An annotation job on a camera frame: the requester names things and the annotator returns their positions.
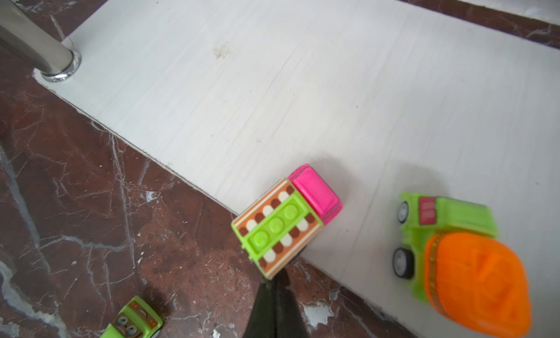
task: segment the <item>red window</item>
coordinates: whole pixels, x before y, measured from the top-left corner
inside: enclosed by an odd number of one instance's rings
[[[436,223],[436,199],[434,197],[420,197],[418,200],[418,214],[420,225]]]

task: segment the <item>chrome base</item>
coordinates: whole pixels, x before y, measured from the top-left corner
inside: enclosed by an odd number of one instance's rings
[[[72,54],[74,56],[72,58],[72,63],[70,63],[70,65],[65,70],[62,71],[62,73],[54,74],[54,75],[41,73],[41,75],[45,78],[45,80],[48,82],[65,81],[70,77],[70,75],[74,74],[75,71],[78,69],[78,67],[80,67],[82,56],[77,51],[72,51]]]

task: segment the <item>toy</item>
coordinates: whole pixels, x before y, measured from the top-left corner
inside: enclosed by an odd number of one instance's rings
[[[521,260],[493,238],[490,209],[451,198],[402,193],[397,214],[402,243],[393,254],[396,276],[410,279],[412,296],[475,331],[521,337],[531,325]]]
[[[264,277],[272,279],[342,209],[337,195],[309,165],[283,179],[232,223]]]
[[[150,338],[164,321],[139,296],[125,305],[107,326],[101,338]]]

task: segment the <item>toy eye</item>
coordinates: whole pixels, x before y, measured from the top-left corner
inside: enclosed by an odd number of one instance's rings
[[[126,317],[126,316],[121,316],[121,317],[119,317],[118,320],[116,320],[116,323],[118,323],[118,324],[121,325],[121,326],[124,326],[124,325],[126,325],[126,324],[128,323],[128,317]]]
[[[128,333],[128,335],[130,335],[130,336],[133,335],[133,334],[135,334],[135,333],[136,333],[136,326],[128,326],[128,327],[127,327],[127,333]]]

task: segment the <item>green truck cab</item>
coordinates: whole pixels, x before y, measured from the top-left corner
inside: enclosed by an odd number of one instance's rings
[[[410,279],[416,299],[429,303],[424,291],[424,248],[431,236],[442,232],[467,231],[495,238],[498,228],[490,208],[445,197],[403,192],[397,219],[402,224],[402,244],[393,253],[397,277]]]
[[[150,338],[164,321],[139,296],[125,305],[111,321],[101,338]]]

